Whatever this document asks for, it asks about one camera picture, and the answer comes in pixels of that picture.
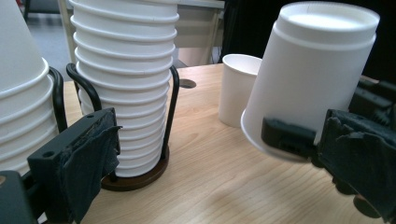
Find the paper cup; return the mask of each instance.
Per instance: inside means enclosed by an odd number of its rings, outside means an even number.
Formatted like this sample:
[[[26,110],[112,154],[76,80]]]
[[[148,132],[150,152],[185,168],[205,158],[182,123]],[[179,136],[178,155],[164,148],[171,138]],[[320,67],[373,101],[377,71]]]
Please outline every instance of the paper cup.
[[[117,59],[94,54],[78,47],[75,54],[81,63],[118,74],[154,74],[169,69],[173,65],[173,59],[170,55],[153,59],[142,58],[141,60]]]
[[[44,96],[26,105],[24,109],[0,118],[1,139],[9,140],[18,138],[23,128],[35,123],[35,121],[38,118],[42,118],[43,115],[51,113],[53,111],[51,96],[52,88],[47,89],[47,93]]]
[[[153,161],[158,155],[161,155],[161,145],[158,145],[151,150],[148,150],[141,156],[125,156],[120,154],[117,159],[120,162],[119,167],[135,168]]]
[[[103,15],[111,15],[114,12],[124,17],[138,18],[169,18],[177,14],[177,3],[179,1],[140,1],[140,0],[78,0],[70,1],[74,7],[90,7]]]
[[[241,127],[240,120],[253,88],[262,59],[243,55],[224,56],[219,100],[219,119],[232,127]]]
[[[133,177],[133,176],[145,174],[157,165],[158,161],[160,160],[160,157],[161,157],[161,153],[159,153],[157,157],[155,157],[153,160],[137,167],[118,166],[116,168],[116,175],[119,177]]]
[[[56,135],[57,129],[56,126],[54,126],[52,129],[48,129],[47,132],[42,133],[40,137],[26,142],[26,145],[23,147],[15,148],[12,153],[13,156],[0,156],[0,170],[15,170],[19,171],[21,175],[24,175],[26,172],[26,167],[24,166],[26,159]]]
[[[116,73],[109,73],[90,67],[85,63],[77,63],[78,73],[87,78],[88,80],[99,81],[103,83],[111,83],[117,85],[121,88],[150,88],[156,83],[162,82],[164,80],[170,80],[172,73],[169,69],[163,72],[155,74],[145,74],[145,75],[121,75]]]
[[[83,63],[100,64],[110,69],[121,69],[131,71],[146,71],[153,67],[170,67],[169,64],[173,62],[172,52],[167,52],[167,55],[159,55],[159,57],[139,57],[122,58],[111,57],[108,54],[101,54],[93,52],[78,46],[75,50],[76,57]]]
[[[0,91],[0,118],[18,113],[48,94],[52,90],[52,81],[47,77],[48,71],[47,65],[39,76],[19,86]]]
[[[15,1],[2,1],[0,7],[0,92],[38,77],[46,69]]]
[[[75,7],[73,21],[113,34],[140,36],[167,36],[175,31],[178,14],[171,18],[139,18],[117,12],[102,13],[91,7]]]
[[[317,142],[327,110],[347,110],[378,22],[373,11],[346,4],[300,2],[282,7],[242,116],[247,139],[263,152],[305,161],[262,141],[263,118],[316,131]]]
[[[172,34],[165,35],[165,36],[142,36],[142,35],[134,35],[134,34],[122,35],[122,34],[111,33],[111,32],[105,31],[103,29],[91,28],[88,25],[85,25],[79,21],[76,21],[73,16],[70,18],[70,21],[76,27],[77,33],[80,31],[85,31],[86,33],[90,33],[93,35],[99,35],[99,36],[117,39],[117,40],[155,43],[155,42],[163,42],[163,41],[167,41],[167,40],[173,40],[177,35],[176,29],[174,30],[174,32]]]
[[[137,148],[146,147],[147,145],[151,144],[154,140],[163,138],[164,132],[165,132],[165,127],[163,126],[161,130],[144,138],[140,138],[139,136],[120,138],[121,150],[123,150],[124,148],[131,148],[131,147],[137,147]]]
[[[85,45],[87,49],[100,49],[109,54],[153,55],[174,50],[174,31],[170,38],[157,38],[154,41],[146,39],[122,39],[118,35],[101,35],[86,29],[78,29],[73,34],[77,45]]]
[[[158,86],[157,88],[143,90],[125,90],[122,88],[110,89],[117,87],[104,87],[97,83],[92,83],[92,85],[96,89],[101,100],[106,103],[117,102],[119,104],[144,104],[152,102],[165,96],[169,90],[168,82],[162,83],[162,85]],[[81,97],[87,99],[86,102],[89,102],[88,95],[84,90],[82,91]]]
[[[82,95],[82,93],[79,94],[79,99],[81,100],[81,105],[84,105],[84,111],[93,111],[91,101]],[[114,107],[116,109],[116,117],[133,115],[142,116],[144,114],[151,114],[154,111],[163,108],[163,106],[166,105],[167,95],[165,94],[154,100],[150,99],[149,101],[140,102],[115,101],[108,100],[106,98],[101,98],[101,101],[102,108]]]
[[[135,148],[123,148],[121,155],[125,157],[134,157],[141,156],[147,153],[147,151],[152,150],[153,148],[162,147],[163,139],[161,135],[158,135],[157,139],[154,139],[151,143],[148,143],[145,147],[135,147]]]
[[[157,110],[154,111],[145,111],[143,113],[133,113],[129,115],[117,115],[117,122],[121,123],[124,126],[140,125],[142,123],[147,123],[158,117],[164,116],[165,112],[166,104],[163,104],[163,106],[160,106]]]
[[[148,123],[141,123],[136,126],[122,126],[119,130],[119,137],[139,136],[141,138],[152,135],[162,128],[165,121],[165,114]]]

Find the table surface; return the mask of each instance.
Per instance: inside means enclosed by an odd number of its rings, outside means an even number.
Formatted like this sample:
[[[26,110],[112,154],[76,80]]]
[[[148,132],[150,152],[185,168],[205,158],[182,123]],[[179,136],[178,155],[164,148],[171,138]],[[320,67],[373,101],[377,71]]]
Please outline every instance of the table surface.
[[[241,129],[218,119],[222,64],[178,69],[196,82],[180,88],[170,160],[154,183],[133,191],[102,189],[82,223],[383,223],[362,215],[353,197],[310,163],[271,158]],[[81,117],[65,84],[69,123]]]

